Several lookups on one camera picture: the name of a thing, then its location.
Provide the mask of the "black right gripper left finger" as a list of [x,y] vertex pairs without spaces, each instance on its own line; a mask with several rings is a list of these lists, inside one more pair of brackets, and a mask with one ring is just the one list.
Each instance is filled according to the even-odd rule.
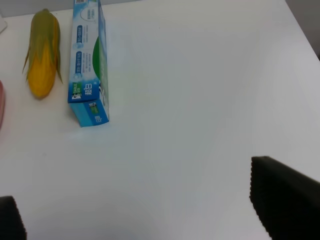
[[26,240],[27,231],[22,221],[15,199],[0,197],[0,239]]

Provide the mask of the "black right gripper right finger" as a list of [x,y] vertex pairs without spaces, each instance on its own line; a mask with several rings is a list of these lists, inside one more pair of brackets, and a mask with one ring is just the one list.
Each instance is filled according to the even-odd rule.
[[269,156],[253,156],[249,199],[271,239],[320,238],[318,181]]

